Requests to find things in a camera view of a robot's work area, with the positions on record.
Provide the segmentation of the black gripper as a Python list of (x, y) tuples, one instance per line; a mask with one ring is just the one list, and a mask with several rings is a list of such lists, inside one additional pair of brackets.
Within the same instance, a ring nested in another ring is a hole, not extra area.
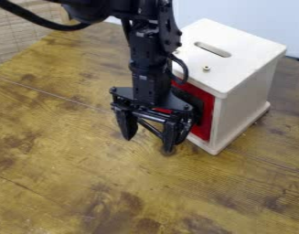
[(173, 73), (153, 77), (134, 75), (132, 87), (113, 87), (112, 108), (122, 130), (124, 138), (130, 141), (138, 131), (138, 123), (154, 121), (165, 125), (164, 149), (173, 152), (180, 128), (192, 128), (196, 123), (196, 104), (192, 94), (181, 87), (189, 83)]

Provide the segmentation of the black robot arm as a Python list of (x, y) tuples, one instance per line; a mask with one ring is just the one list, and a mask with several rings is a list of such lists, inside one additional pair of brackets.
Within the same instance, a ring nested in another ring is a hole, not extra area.
[(46, 0), (62, 5), (75, 25), (62, 25), (30, 10), (0, 0), (0, 8), (31, 23), (59, 31), (75, 31), (104, 22), (114, 16), (122, 21), (122, 29), (132, 51), (130, 70), (133, 86), (114, 87), (112, 109), (117, 115), (122, 136), (134, 138), (145, 127), (164, 142), (170, 153), (181, 144), (196, 124), (196, 108), (180, 97), (173, 85), (188, 82), (189, 73), (178, 78), (173, 65), (186, 63), (174, 55), (182, 46), (173, 0)]

